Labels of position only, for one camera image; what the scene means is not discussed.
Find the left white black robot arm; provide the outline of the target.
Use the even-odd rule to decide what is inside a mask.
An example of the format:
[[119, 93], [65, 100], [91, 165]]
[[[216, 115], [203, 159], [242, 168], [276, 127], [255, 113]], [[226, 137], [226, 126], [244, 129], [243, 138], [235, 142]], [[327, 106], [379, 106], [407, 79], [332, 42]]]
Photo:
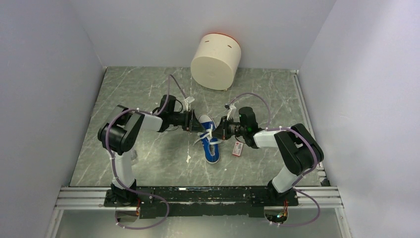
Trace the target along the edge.
[[98, 140], [107, 150], [112, 167], [112, 203], [131, 206], [138, 198], [131, 156], [141, 129], [161, 133], [173, 125], [188, 132], [205, 131], [192, 109], [175, 111], [177, 101], [175, 96], [164, 95], [160, 106], [150, 113], [118, 105], [99, 129]]

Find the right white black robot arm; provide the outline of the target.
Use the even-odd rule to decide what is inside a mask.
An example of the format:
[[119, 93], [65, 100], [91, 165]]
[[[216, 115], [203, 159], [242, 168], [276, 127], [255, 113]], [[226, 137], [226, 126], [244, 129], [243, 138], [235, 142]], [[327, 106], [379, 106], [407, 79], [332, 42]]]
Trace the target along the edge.
[[271, 189], [267, 192], [267, 199], [272, 205], [280, 205], [286, 199], [286, 192], [324, 160], [323, 150], [303, 124], [263, 129], [251, 107], [239, 109], [238, 122], [223, 116], [211, 135], [220, 140], [240, 136], [251, 148], [279, 150], [284, 167], [268, 183]]

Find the blue canvas sneaker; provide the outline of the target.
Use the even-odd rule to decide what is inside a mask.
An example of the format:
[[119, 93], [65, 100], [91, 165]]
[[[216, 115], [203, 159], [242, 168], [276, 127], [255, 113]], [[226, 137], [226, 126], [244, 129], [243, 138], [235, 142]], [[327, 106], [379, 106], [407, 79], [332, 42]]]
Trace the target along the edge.
[[202, 143], [205, 159], [208, 163], [217, 163], [220, 159], [218, 145], [221, 143], [221, 141], [212, 135], [213, 131], [216, 129], [215, 122], [207, 114], [200, 115], [198, 117], [198, 121], [205, 129], [205, 131], [197, 133], [199, 138], [195, 141], [195, 143], [199, 141]]

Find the white shoelace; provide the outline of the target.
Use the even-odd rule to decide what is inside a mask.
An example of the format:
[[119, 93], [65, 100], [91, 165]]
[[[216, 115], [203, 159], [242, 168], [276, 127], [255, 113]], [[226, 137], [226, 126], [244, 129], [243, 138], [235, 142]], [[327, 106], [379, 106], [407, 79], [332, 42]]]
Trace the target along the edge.
[[219, 141], [217, 138], [212, 137], [211, 133], [212, 133], [212, 127], [209, 129], [206, 129], [205, 132], [198, 132], [197, 136], [199, 138], [194, 141], [193, 145], [195, 145], [199, 141], [201, 141], [203, 145], [208, 144], [208, 145], [214, 146], [214, 145], [220, 144], [221, 141]]

